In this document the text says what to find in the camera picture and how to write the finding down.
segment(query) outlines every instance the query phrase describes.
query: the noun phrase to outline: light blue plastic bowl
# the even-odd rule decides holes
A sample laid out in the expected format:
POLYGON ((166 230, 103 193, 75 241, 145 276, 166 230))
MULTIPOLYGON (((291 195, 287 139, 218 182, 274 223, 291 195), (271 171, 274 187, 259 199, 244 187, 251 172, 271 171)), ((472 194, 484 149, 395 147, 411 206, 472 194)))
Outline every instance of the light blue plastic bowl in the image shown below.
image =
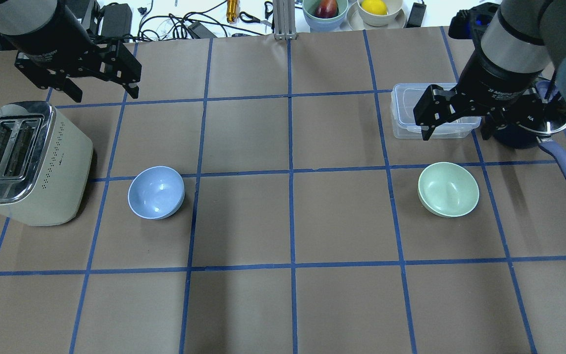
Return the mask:
POLYGON ((462 166, 434 163, 418 177, 418 198, 431 213, 460 217, 478 205, 478 182, 462 166))
POLYGON ((128 205, 144 219, 164 219, 185 199, 185 184, 176 170, 155 166, 141 172, 128 189, 128 205))
POLYGON ((338 15, 333 18, 319 18, 313 15, 320 4, 320 1, 321 0, 303 1, 303 15, 305 15, 305 21, 314 31, 327 32, 337 29, 337 27, 339 27, 344 21, 344 18, 346 18, 348 0, 337 0, 338 15))

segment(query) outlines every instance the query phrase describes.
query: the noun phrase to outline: green bowl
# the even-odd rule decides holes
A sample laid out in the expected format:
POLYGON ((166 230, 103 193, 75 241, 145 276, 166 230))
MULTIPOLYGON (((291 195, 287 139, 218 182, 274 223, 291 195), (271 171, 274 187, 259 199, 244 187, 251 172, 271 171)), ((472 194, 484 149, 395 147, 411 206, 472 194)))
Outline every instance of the green bowl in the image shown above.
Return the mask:
POLYGON ((418 198, 435 215, 464 216, 478 205, 478 182, 462 166, 434 163, 418 177, 418 198))

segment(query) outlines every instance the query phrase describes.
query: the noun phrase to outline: tiled surface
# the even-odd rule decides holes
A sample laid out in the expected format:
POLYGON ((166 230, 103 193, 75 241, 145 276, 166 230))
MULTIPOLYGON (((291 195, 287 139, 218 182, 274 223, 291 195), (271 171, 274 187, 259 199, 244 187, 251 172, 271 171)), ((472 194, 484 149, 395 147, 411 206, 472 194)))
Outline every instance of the tiled surface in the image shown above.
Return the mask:
POLYGON ((515 269, 539 352, 566 352, 559 340, 566 338, 566 261, 521 262, 515 269))
MULTIPOLYGON (((0 353, 565 352, 552 157, 479 132, 393 136, 393 86, 454 82, 469 46, 438 28, 130 44, 139 99, 92 79, 76 80, 80 107, 52 92, 92 139, 92 170, 72 222, 0 216, 0 353), (421 206, 438 161, 478 181, 469 215, 421 206), (126 195, 155 165, 186 199, 144 220, 126 195)), ((0 106, 47 98, 13 57, 0 106)))

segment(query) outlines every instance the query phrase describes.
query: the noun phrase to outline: clear plastic container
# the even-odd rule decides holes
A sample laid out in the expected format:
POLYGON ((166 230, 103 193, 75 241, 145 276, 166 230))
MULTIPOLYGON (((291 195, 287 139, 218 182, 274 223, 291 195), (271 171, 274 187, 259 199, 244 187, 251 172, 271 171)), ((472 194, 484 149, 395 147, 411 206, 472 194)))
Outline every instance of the clear plastic container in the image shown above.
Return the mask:
MULTIPOLYGON (((424 84, 397 84, 392 92, 393 133, 398 139, 422 139, 421 128, 414 119, 414 106, 423 95, 425 89, 431 85, 424 84)), ((436 84, 443 89, 452 89, 455 83, 436 84)), ((462 117, 451 123, 436 127, 432 139, 459 139, 470 134, 471 130, 479 127, 481 117, 462 117)))

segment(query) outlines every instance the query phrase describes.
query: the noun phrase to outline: white plate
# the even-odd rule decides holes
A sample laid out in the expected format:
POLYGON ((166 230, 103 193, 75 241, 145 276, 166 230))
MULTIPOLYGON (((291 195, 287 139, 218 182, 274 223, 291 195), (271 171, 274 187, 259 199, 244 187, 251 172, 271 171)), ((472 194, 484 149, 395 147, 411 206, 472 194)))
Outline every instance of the white plate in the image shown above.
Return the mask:
POLYGON ((351 7, 348 9, 348 13, 346 14, 346 20, 348 21, 348 25, 351 26, 353 31, 360 31, 360 30, 375 30, 375 29, 402 29, 405 27, 405 13, 403 13, 403 9, 399 10, 399 13, 395 17, 393 22, 390 22, 386 26, 370 26, 366 22, 362 20, 359 14, 360 7, 357 5, 357 2, 351 4, 351 7))

